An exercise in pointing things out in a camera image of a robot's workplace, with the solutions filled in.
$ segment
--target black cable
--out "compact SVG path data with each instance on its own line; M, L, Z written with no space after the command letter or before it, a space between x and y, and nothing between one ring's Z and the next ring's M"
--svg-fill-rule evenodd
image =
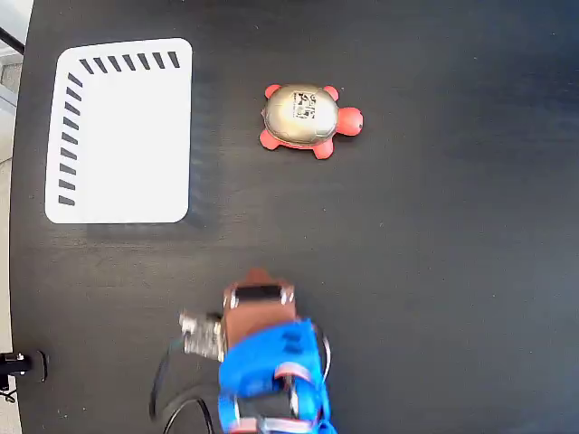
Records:
M9 32L0 27L0 41L14 48L16 51L24 55L24 44L14 38Z
M151 393L148 400L148 415L152 420L157 419L157 397L161 387L163 386L163 380L165 379L166 370L169 366L171 353L174 352L174 350L180 348L183 345L183 342L183 337L179 337L173 341L166 349L166 353L161 359L159 366L157 367L155 379L153 380L153 387L151 388Z
M10 402L11 404L14 404L16 402L16 400L14 399L14 395L16 393L16 389L14 389L11 392L8 393L4 393L4 392L0 392L0 396L4 396L4 399L6 400L6 402Z
M201 409L201 412L203 413L207 434L215 433L213 420L211 419L211 413L209 412L207 404L205 403L203 398L193 394L191 396L188 396L195 389L196 388L193 388L189 391L177 395L173 400L171 400L171 402L169 402L169 404L167 404L165 410L163 411L163 413L166 416L162 418L163 420L166 420L165 427L163 428L163 434L168 434L169 430L171 430L171 427L173 426L173 423L175 422L175 419L177 419L177 416L179 415L181 410L184 409L187 405L192 403L196 403Z
M187 405L191 403L196 403L204 415L207 433L214 434L213 420L211 418L211 413L207 408L207 404L205 404L205 401L200 396L194 394L194 392L196 392L198 389L197 387L193 387L185 392L179 393L177 396L175 396L173 400L171 400L165 406L165 408L161 412L160 417L157 414L157 398L159 391L163 386L163 381L165 379L166 371L169 366L169 359L171 358L171 353L174 352L174 350L176 349L183 348L183 344L184 344L183 337L180 337L175 341L173 341L171 345L169 345L169 347L167 348L165 355L163 356L161 362L159 363L159 366L157 367L155 379L153 380L153 387L151 389L151 393L149 396L148 415L151 418L151 420L158 420L158 419L166 420L165 427L163 428L163 434L167 434L171 429L171 427L173 426L173 423L175 422L175 419L179 414L179 412Z

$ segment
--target turtle leg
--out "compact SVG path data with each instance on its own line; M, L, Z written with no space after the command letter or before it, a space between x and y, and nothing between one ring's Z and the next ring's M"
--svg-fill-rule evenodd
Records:
M267 89L265 90L265 97L267 99L270 98L271 94L273 92L275 92L277 89L279 89L281 86L279 84L271 84L270 86L267 87Z
M334 142L332 142L331 138L314 147L314 154L318 160L325 160L326 158L329 158L333 152Z
M324 90L330 94L330 96L332 97L332 99L334 101L337 101L337 99L339 98L339 95L338 95L337 90L334 86L326 86L324 88Z
M264 129L260 134L260 142L266 149L270 151L281 145L281 141L270 134L267 129Z

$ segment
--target red turtle head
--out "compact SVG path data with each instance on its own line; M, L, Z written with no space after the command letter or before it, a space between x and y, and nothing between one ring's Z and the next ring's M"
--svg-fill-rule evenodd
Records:
M341 108L337 113L337 132L347 136L357 136L362 131L364 117L357 108Z

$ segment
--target toy turtle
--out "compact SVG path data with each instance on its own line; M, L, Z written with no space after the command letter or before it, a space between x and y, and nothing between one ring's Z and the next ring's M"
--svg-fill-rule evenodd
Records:
M338 108L337 90L332 86L272 84L265 96L260 141L269 150L278 146L311 149L317 159L326 159L334 152L336 133L356 136L364 124L357 108Z

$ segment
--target turtle shell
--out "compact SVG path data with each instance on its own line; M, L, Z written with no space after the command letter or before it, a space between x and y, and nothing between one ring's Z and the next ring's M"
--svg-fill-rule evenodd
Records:
M336 133L337 104L318 86L282 86L273 92L262 113L268 131L292 145L313 146Z

